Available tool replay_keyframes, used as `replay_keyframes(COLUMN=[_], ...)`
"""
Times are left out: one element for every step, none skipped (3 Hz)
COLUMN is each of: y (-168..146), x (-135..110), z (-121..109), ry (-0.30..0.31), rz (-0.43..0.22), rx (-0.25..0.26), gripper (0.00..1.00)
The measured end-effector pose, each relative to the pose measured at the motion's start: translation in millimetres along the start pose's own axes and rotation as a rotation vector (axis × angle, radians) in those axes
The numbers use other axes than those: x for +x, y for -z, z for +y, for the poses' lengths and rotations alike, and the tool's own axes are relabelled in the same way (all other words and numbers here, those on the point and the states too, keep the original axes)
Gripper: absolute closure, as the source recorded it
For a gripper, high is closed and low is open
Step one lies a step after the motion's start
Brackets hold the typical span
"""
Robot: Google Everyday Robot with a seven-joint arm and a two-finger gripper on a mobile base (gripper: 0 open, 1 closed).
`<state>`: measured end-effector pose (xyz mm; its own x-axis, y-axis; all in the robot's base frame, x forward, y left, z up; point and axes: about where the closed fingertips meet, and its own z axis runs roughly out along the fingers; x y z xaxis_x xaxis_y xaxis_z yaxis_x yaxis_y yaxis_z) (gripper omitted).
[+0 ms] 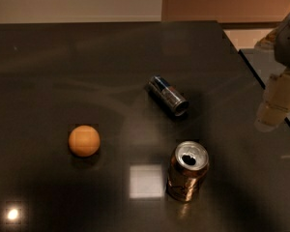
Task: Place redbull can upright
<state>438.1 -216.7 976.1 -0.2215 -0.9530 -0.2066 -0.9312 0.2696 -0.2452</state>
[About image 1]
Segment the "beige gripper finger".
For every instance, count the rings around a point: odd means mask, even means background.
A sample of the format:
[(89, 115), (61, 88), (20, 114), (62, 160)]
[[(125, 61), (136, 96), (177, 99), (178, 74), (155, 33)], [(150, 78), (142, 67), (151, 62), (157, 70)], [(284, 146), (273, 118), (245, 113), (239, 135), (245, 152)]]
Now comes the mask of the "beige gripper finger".
[(263, 37), (261, 40), (259, 40), (254, 48), (264, 51), (271, 51), (274, 49), (275, 42), (276, 42), (276, 35), (277, 35), (277, 29), (273, 29), (271, 32), (269, 32), (265, 37)]
[(262, 132), (277, 128), (290, 113), (290, 69), (271, 74), (260, 103), (255, 127)]

